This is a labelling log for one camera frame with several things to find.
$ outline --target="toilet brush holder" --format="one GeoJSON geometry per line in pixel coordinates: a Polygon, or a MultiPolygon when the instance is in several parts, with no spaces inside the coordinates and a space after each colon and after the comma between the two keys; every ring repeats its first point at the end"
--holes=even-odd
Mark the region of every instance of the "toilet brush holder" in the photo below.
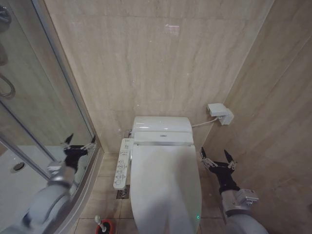
{"type": "Polygon", "coordinates": [[[95,221],[98,224],[96,234],[114,234],[114,224],[108,219],[100,220],[99,216],[95,217],[95,221]]]}

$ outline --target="toilet lid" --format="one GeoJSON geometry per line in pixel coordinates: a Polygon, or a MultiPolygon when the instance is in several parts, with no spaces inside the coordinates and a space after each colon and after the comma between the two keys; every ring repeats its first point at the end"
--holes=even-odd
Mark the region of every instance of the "toilet lid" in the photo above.
{"type": "Polygon", "coordinates": [[[195,234],[201,188],[194,146],[134,145],[131,205],[140,234],[195,234]]]}

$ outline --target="power cord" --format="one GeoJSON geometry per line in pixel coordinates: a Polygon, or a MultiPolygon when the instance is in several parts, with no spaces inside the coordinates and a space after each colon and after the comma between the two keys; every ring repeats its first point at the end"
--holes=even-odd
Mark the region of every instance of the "power cord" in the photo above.
{"type": "Polygon", "coordinates": [[[217,120],[220,119],[220,118],[221,118],[221,117],[216,117],[216,118],[214,118],[213,120],[210,120],[210,121],[208,121],[208,122],[204,122],[204,123],[192,125],[192,128],[199,127],[199,126],[205,125],[205,124],[207,124],[207,123],[215,122],[215,121],[217,121],[217,120]]]}

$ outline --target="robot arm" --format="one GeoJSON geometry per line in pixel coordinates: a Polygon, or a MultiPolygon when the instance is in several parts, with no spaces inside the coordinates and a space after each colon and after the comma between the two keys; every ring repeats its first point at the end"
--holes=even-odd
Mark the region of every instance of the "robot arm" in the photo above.
{"type": "Polygon", "coordinates": [[[206,157],[202,148],[202,163],[216,174],[222,197],[222,206],[226,214],[226,233],[229,234],[268,234],[265,228],[251,216],[251,205],[257,203],[259,198],[254,190],[241,189],[232,178],[237,162],[224,150],[228,163],[211,161],[206,157]]]}
{"type": "Polygon", "coordinates": [[[88,154],[88,149],[95,147],[95,137],[87,145],[69,145],[73,134],[64,145],[66,159],[63,162],[52,162],[48,166],[51,175],[47,187],[34,197],[27,211],[17,223],[6,228],[0,234],[47,234],[52,225],[69,206],[69,190],[78,170],[79,159],[88,154]]]}

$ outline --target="toilet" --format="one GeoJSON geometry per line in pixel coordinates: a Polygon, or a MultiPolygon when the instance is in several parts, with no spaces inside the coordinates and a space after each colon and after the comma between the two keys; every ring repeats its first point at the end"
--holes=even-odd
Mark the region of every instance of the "toilet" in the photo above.
{"type": "Polygon", "coordinates": [[[186,117],[135,117],[130,199],[140,234],[196,234],[201,187],[186,117]]]}

